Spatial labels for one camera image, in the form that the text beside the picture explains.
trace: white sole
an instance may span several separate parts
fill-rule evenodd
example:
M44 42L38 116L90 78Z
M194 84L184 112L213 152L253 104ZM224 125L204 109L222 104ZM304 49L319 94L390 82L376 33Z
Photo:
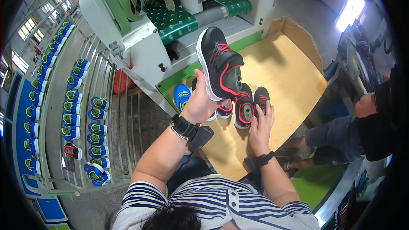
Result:
M90 65L90 64L91 64L91 63L87 62L87 64L85 65L84 70L88 70L88 69L89 69L89 65Z
M56 59L57 59L57 56L53 56L51 58L51 62L50 62L50 65L49 65L50 68L52 68L54 66L54 63L55 63Z
M79 109L81 108L80 104L77 104L76 108L75 108L75 114L78 115L79 114Z
M37 104L37 106L41 106L43 104L43 98L44 98L44 93L40 92L40 94L38 94L38 104Z
M76 136L73 137L71 140L78 140L79 136L81 135L80 131L79 131L79 127L75 126L75 132L76 132Z
M85 76L87 76L87 71L86 71L86 70L84 70L84 73L82 73L82 76L81 76L80 78L81 78L81 79L84 79Z
M51 69L50 69L50 68L47 68L47 71L45 71L44 80L48 80L48 78L50 77L50 74L51 74Z
M216 114L218 118L222 118L222 119L229 119L230 117L232 117L233 112L230 115L219 115L219 113L216 110Z
M86 164L90 165L90 166L94 166L95 168L97 168L100 172L104 172L104 169L97 163L90 163L90 162L86 162Z
M254 106L256 106L256 103L254 102L254 95L256 94L256 91L258 90L258 87L257 87L257 89L253 92L253 104L254 104Z
M41 114L41 107L36 108L36 120L38 121L40 119L40 114Z
M80 94L78 95L78 100L77 100L77 103L78 103L78 104L81 103L82 97L83 97L83 95L82 95L82 93L80 93Z
M79 88L81 87L81 84L82 84L82 79L80 78L80 79L78 80L77 86L75 86L74 89L75 89L75 90L79 89Z
M108 108L109 108L109 102L106 101L106 100L105 100L105 102L106 102L106 107L104 108L104 110L106 111L106 110L108 110Z
M44 92L44 91L45 91L45 89L46 89L46 87L47 87L47 84L48 84L48 81L44 81L44 82L41 84L41 92Z
M34 153L38 155L40 153L40 146L38 145L38 138L34 140L34 149L36 150Z
M108 177L108 179L107 179L106 181L104 181L104 182L102 183L102 185L105 185L106 182L108 182L108 181L111 180L111 175L109 174L109 172L108 172L108 171L105 171L105 173L106 173L106 176Z
M38 138L38 130L40 128L40 125L38 123L34 124L34 138Z
M207 29L209 29L209 28L206 28L205 30L202 31L202 33L199 36L199 39L197 40L196 54L197 54L197 58L199 59L200 64L202 65L202 68L203 68L203 74L204 74L204 77L205 77L205 80L206 80L206 90L207 90L207 93L209 94L209 99L213 100L213 101L220 101L220 100L223 100L223 99L216 96L212 91L212 88L211 88L212 86L210 85L210 80L209 80L209 70L207 69L205 57L203 56L202 49L200 47L200 45L202 44L203 36L205 35Z
M82 159L82 149L79 148L79 147L76 147L76 148L78 148L78 159L77 160L81 161L81 159Z
M238 125L236 118L234 118L234 127L236 127L237 129L240 129L240 130L247 130L248 128L250 128L250 125L248 127L240 126L240 125Z
M41 167L40 167L39 161L36 161L36 171L37 171L37 174L41 175Z
M111 167L111 163L110 163L108 158L105 158L105 159L106 159L106 168L105 169L109 169Z
M214 120L214 119L216 119L216 117L217 117L217 114L216 113L214 113L214 115L213 116L211 116L209 119L207 119L206 121L207 122L210 122L210 121L212 121L212 120Z
M105 148L105 152L106 152L105 156L109 156L109 149L108 149L108 147L107 147L107 146L104 146L104 148Z
M106 125L103 125L103 126L104 126L104 135L106 135L106 133L108 133L108 127Z
M81 116L77 115L77 122L75 123L75 126L79 126L80 123L81 123Z
M103 117L100 119L101 121L104 121L105 119L106 119L106 112L104 111L104 113L103 113Z
M67 33L65 33L65 37L68 38L69 35L71 34L72 30L68 30Z
M55 55L55 56L57 56L57 55L58 55L58 53L60 53L60 51L61 51L62 47L63 47L63 45L62 45L62 44L59 44L59 45L58 45L57 51L54 53L54 55Z

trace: wooden board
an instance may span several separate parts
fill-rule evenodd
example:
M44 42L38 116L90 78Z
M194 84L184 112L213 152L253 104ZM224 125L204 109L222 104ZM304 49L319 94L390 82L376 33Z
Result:
M275 110L269 146L277 150L305 120L326 88L326 80L308 57L283 33L277 32L239 51L243 82L252 92L267 88ZM204 123L214 136L202 148L215 170L239 180L248 172L244 158L253 151L249 130L234 127L233 117Z

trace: woman's left hand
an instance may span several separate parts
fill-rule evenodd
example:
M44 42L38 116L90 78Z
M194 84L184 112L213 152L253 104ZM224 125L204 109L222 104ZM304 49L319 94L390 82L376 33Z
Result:
M209 100L205 76L199 69L195 69L194 71L197 78L196 90L190 96L180 116L191 124L201 124L205 122L219 106L225 106L228 101Z

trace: woman's right hand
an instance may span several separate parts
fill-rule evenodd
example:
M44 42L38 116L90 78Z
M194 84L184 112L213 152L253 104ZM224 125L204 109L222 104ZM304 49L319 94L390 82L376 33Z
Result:
M205 122L219 106L225 106L228 100L210 100L206 90L205 76L199 69L195 69L194 72L197 78L196 90L190 96L180 116L191 124L201 124Z
M256 156L267 155L271 149L268 146L270 140L271 127L274 124L274 106L267 100L265 115L259 105L255 106L258 119L253 116L250 129L250 145Z

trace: green panel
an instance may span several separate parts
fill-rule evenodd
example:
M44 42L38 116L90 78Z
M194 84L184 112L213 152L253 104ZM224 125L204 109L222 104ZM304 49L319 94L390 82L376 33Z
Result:
M302 169L294 175L291 182L301 201L314 210L341 179L344 168L345 165L319 165Z
M149 0L144 12L157 27L163 45L199 28L195 17L179 6L172 12L166 9L165 4Z
M58 230L69 230L68 225L65 225L65 226L58 226L57 228L58 228Z
M229 17L247 14L252 10L252 5L247 0L213 0L228 9Z
M246 48L250 44L253 44L257 42L258 40L261 39L261 36L263 35L263 30L253 33L249 36L246 36L245 38L242 38L232 44L230 44L230 48L233 51L238 52L239 50ZM191 64L190 66L185 67L184 69L180 70L179 72L169 76L165 80L161 81L160 83L156 84L156 88L159 90L159 92L165 97L166 101L175 109L176 112L178 112L178 109L176 105L173 103L172 98L168 94L168 90L171 89L172 87L176 86L177 84L182 83L184 80L188 79L192 75L194 75L193 70L202 69L202 65L200 64L199 61L196 61L195 63Z

